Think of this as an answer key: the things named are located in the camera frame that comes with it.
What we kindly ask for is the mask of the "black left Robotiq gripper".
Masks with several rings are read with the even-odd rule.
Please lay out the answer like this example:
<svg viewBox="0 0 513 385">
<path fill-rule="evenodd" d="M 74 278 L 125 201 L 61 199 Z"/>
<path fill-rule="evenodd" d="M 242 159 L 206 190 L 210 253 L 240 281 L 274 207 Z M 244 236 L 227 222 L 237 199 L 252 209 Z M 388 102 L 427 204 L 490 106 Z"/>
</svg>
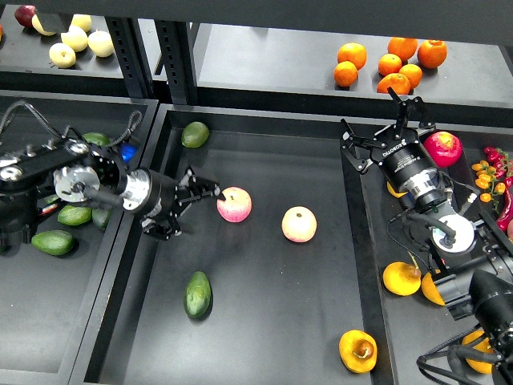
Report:
<svg viewBox="0 0 513 385">
<path fill-rule="evenodd" d="M 143 233 L 150 237 L 167 241 L 179 236 L 182 231 L 178 218 L 188 210 L 188 204 L 220 195 L 219 181 L 203 168 L 188 167 L 178 186 L 169 176 L 153 170 L 145 172 L 149 192 L 139 210 L 139 219 Z"/>
</svg>

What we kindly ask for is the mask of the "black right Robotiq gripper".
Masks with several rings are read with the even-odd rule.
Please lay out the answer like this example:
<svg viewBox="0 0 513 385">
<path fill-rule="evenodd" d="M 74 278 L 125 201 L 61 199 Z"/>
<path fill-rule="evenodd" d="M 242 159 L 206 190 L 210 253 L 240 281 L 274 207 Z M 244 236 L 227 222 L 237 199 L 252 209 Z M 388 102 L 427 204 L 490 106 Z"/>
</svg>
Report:
<svg viewBox="0 0 513 385">
<path fill-rule="evenodd" d="M 427 105 L 420 96 L 401 99 L 392 87 L 386 90 L 398 105 L 395 125 L 385 126 L 370 139 L 356 136 L 349 123 L 341 119 L 341 154 L 361 175 L 375 163 L 393 188 L 411 188 L 413 180 L 420 178 L 433 180 L 438 166 L 418 139 L 418 136 L 433 132 L 436 128 Z M 418 117 L 418 132 L 408 128 L 412 113 Z M 368 150 L 370 157 L 357 157 L 357 148 Z"/>
</svg>

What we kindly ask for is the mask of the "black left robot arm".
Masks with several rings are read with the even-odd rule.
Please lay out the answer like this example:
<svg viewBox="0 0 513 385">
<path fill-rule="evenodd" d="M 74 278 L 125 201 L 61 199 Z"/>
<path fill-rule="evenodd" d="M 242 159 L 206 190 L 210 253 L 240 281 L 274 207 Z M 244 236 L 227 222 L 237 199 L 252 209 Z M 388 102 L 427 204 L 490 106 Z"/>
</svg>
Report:
<svg viewBox="0 0 513 385">
<path fill-rule="evenodd" d="M 65 204 L 123 209 L 139 221 L 144 234 L 167 240 L 180 234 L 178 220 L 193 203 L 224 198 L 218 181 L 199 168 L 189 167 L 174 180 L 148 168 L 128 167 L 121 148 L 141 123 L 140 111 L 131 113 L 121 136 L 98 145 L 72 126 L 58 132 L 24 100 L 7 108 L 2 129 L 19 108 L 30 112 L 50 139 L 1 156 L 3 248 L 31 242 L 39 224 Z"/>
</svg>

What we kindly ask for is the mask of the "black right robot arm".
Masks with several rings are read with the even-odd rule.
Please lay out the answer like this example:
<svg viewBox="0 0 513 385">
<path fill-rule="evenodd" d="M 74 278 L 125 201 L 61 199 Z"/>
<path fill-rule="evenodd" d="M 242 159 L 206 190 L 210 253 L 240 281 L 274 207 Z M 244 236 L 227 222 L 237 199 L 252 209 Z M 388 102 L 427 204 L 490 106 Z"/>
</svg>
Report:
<svg viewBox="0 0 513 385">
<path fill-rule="evenodd" d="M 403 99 L 392 87 L 386 90 L 398 105 L 395 122 L 362 137 L 343 120 L 341 154 L 361 174 L 379 167 L 402 199 L 400 216 L 407 224 L 426 227 L 421 247 L 435 288 L 453 319 L 475 317 L 492 349 L 484 353 L 470 345 L 450 346 L 449 370 L 428 365 L 426 355 L 418 359 L 418 368 L 426 376 L 438 372 L 464 384 L 470 380 L 462 373 L 462 360 L 482 360 L 492 365 L 494 383 L 510 384 L 512 243 L 489 213 L 467 215 L 478 198 L 477 187 L 446 173 L 426 150 L 420 137 L 436 125 L 422 99 Z"/>
</svg>

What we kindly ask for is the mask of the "yellow pear beside arm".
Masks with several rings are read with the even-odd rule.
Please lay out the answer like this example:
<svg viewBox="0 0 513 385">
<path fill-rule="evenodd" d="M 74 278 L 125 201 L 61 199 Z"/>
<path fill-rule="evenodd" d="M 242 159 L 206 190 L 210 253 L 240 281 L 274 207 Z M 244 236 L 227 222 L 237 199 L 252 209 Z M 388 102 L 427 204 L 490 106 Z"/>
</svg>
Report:
<svg viewBox="0 0 513 385">
<path fill-rule="evenodd" d="M 426 273 L 421 280 L 421 291 L 424 297 L 438 306 L 445 306 L 445 302 L 434 284 L 431 273 Z"/>
</svg>

